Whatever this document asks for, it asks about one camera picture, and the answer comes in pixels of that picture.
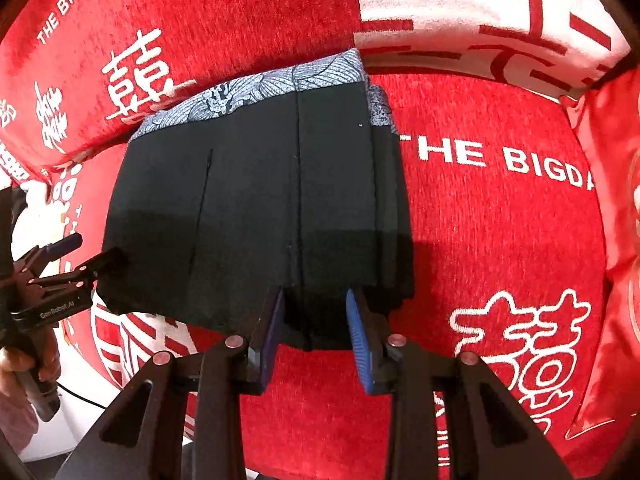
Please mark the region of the person left hand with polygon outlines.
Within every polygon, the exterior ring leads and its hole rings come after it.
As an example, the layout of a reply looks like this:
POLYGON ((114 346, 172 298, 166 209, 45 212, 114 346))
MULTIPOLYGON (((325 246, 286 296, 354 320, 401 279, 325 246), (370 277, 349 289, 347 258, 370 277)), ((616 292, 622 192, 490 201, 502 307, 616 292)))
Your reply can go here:
MULTIPOLYGON (((35 361, 23 351, 14 348, 1 350, 1 395, 17 408, 27 404, 25 389, 16 377, 17 372, 29 372, 35 361)), ((42 367, 38 376, 43 382, 56 382, 61 375, 58 341, 52 327, 43 331, 42 367)))

